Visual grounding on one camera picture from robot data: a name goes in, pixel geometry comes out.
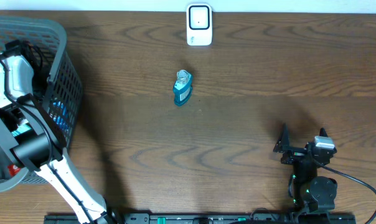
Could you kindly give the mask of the teal sanitizer bottle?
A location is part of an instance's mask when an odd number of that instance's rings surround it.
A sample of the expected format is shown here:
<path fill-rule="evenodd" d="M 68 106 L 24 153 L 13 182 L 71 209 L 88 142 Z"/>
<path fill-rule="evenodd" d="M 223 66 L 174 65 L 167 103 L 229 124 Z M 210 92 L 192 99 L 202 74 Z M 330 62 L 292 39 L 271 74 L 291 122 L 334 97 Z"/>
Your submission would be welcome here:
<path fill-rule="evenodd" d="M 174 103 L 182 106 L 192 94 L 193 76 L 186 70 L 179 70 L 176 75 L 177 79 L 173 86 Z"/>

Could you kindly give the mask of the blue Oreo cookie pack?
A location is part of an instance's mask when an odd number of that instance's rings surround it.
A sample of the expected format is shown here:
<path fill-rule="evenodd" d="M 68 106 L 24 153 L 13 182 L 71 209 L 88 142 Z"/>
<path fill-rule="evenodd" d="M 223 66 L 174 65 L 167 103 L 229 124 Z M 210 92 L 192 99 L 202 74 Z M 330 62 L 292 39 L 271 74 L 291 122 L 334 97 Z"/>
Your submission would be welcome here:
<path fill-rule="evenodd" d="M 50 113 L 50 117 L 62 131 L 68 133 L 70 130 L 68 124 L 68 109 L 61 101 L 53 102 L 52 106 L 54 108 Z"/>

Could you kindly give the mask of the red Nescafe stick sachet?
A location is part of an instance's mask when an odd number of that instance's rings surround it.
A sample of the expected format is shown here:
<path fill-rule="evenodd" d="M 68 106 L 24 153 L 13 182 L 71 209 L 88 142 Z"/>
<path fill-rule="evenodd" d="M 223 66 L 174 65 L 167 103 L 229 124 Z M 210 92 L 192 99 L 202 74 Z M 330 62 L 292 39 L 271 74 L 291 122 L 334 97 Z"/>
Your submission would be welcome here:
<path fill-rule="evenodd" d="M 8 169 L 8 171 L 9 171 L 9 175 L 10 175 L 11 177 L 14 177 L 15 175 L 17 175 L 17 174 L 20 172 L 20 170 L 21 170 L 20 167 L 14 165 L 14 164 L 13 164 L 13 165 L 9 165 L 9 166 L 7 167 L 7 169 Z"/>

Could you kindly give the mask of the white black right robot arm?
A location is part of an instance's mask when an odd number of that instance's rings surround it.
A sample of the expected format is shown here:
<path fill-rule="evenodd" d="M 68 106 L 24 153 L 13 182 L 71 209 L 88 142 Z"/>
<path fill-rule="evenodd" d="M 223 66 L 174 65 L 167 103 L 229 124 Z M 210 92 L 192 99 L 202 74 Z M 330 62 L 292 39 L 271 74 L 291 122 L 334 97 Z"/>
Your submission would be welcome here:
<path fill-rule="evenodd" d="M 282 154 L 282 164 L 293 166 L 288 194 L 293 198 L 299 212 L 322 213 L 335 208 L 337 182 L 317 174 L 317 169 L 330 163 L 337 152 L 333 140 L 324 128 L 305 146 L 294 147 L 290 144 L 289 131 L 284 124 L 273 151 Z"/>

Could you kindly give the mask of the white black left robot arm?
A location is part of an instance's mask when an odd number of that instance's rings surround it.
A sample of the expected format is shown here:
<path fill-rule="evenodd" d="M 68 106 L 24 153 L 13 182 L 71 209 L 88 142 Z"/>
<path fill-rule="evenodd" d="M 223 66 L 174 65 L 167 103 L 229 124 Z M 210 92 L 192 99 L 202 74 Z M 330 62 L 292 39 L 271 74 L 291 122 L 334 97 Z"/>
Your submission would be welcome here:
<path fill-rule="evenodd" d="M 80 223 L 114 223 L 105 199 L 72 163 L 67 148 L 82 99 L 82 85 L 63 50 L 27 40 L 0 53 L 0 150 L 12 166 L 45 179 Z"/>

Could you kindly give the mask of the grey plastic mesh basket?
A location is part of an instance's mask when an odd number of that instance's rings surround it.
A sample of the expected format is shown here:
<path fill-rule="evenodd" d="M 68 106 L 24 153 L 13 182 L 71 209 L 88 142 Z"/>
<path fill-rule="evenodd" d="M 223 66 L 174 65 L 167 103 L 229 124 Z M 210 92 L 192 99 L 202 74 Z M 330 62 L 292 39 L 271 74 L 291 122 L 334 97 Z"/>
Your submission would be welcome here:
<path fill-rule="evenodd" d="M 66 45 L 57 22 L 0 16 L 0 192 L 69 149 L 83 88 Z"/>

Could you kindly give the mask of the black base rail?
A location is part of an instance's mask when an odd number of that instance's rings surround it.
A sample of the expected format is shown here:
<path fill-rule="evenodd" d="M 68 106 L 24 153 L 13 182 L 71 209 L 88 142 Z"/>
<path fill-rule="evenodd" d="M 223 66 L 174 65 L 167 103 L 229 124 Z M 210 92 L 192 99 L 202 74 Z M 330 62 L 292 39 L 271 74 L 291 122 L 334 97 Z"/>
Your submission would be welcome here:
<path fill-rule="evenodd" d="M 130 213 L 121 219 L 125 224 L 225 224 L 225 223 L 294 223 L 289 215 L 277 213 L 259 212 L 249 214 L 200 214 L 200 215 L 170 215 Z M 331 223 L 331 224 L 355 224 L 355 216 L 349 214 L 320 214 L 301 215 L 299 223 Z"/>

